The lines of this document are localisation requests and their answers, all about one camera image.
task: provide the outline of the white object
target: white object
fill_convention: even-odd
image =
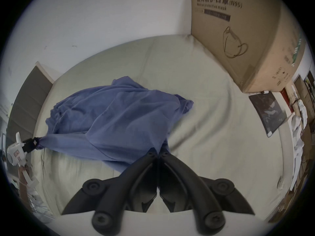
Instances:
[[[304,103],[302,100],[297,101],[297,105],[299,106],[299,110],[302,116],[302,121],[303,121],[303,130],[306,127],[307,124],[307,112],[306,112],[306,107],[304,106]]]
[[[300,171],[301,162],[302,162],[303,147],[298,147],[294,153],[296,154],[296,157],[294,158],[294,174],[293,174],[293,179],[292,179],[292,183],[290,186],[290,191],[293,190],[293,187],[296,183],[296,180],[297,180],[297,177],[298,177],[298,174]]]
[[[295,113],[292,113],[286,121],[279,127],[279,133],[282,145],[283,156],[283,171],[277,183],[278,190],[287,192],[292,183],[292,174],[294,172],[294,144],[293,144],[293,131],[292,119]]]
[[[191,111],[171,131],[168,144],[172,154],[199,176],[230,179],[255,214],[261,219],[268,217],[286,194],[277,189],[283,171],[279,131],[266,136],[248,95],[239,90],[213,55],[191,35],[141,39],[79,63],[53,84],[34,136],[45,136],[45,120],[57,102],[81,89],[110,85],[122,76],[129,76],[146,88],[193,100]],[[281,106],[287,106],[281,93],[274,94],[279,95]],[[36,151],[31,157],[33,173],[40,181],[36,190],[56,216],[86,180],[118,175],[103,162],[81,160],[48,149],[45,153]]]
[[[295,131],[296,128],[300,125],[302,118],[300,116],[294,115],[292,118],[292,131]]]
[[[92,226],[94,211],[67,214],[47,226],[60,236],[101,236]],[[274,226],[254,215],[223,211],[225,226],[216,236],[262,236]],[[192,210],[164,213],[143,213],[125,210],[117,236],[199,236]]]
[[[293,131],[293,145],[294,147],[297,144],[297,141],[301,138],[302,127],[298,125],[298,127]]]
[[[23,151],[24,143],[21,142],[20,133],[17,132],[15,135],[16,143],[10,145],[7,148],[7,158],[9,163],[11,163],[13,166],[19,165],[19,166],[25,166],[26,165],[26,155],[27,152]],[[26,171],[22,171],[22,174],[27,182],[27,186],[34,188],[38,184],[37,179],[31,179],[30,176],[27,174]]]

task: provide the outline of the blue cloth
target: blue cloth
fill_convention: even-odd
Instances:
[[[120,172],[150,148],[167,146],[172,126],[193,105],[179,95],[148,90],[129,77],[88,88],[57,103],[37,149],[102,160]]]

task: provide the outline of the mattress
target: mattress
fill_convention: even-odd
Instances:
[[[191,35],[141,39],[80,62],[53,84],[34,136],[46,134],[45,119],[57,102],[123,76],[148,89],[193,100],[192,110],[174,126],[168,139],[171,153],[199,176],[233,181],[255,214],[267,218],[286,193],[277,189],[283,170],[279,132],[266,136],[248,95]],[[48,149],[32,152],[32,168],[40,182],[36,190],[54,216],[61,214],[86,180],[119,175],[103,162]],[[157,201],[149,212],[167,209]]]

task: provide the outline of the cardboard box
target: cardboard box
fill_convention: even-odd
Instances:
[[[307,123],[310,124],[315,119],[315,110],[311,99],[311,95],[309,94],[309,91],[304,81],[302,80],[301,76],[298,76],[294,84],[297,88],[297,91],[299,92],[303,104],[306,107]]]
[[[305,160],[308,161],[311,156],[311,150],[312,150],[312,136],[311,136],[311,130],[310,126],[307,124],[304,132],[301,136],[301,140],[304,142],[303,146],[303,156],[305,157]]]
[[[191,34],[243,92],[281,91],[302,59],[302,29],[281,0],[191,0]]]

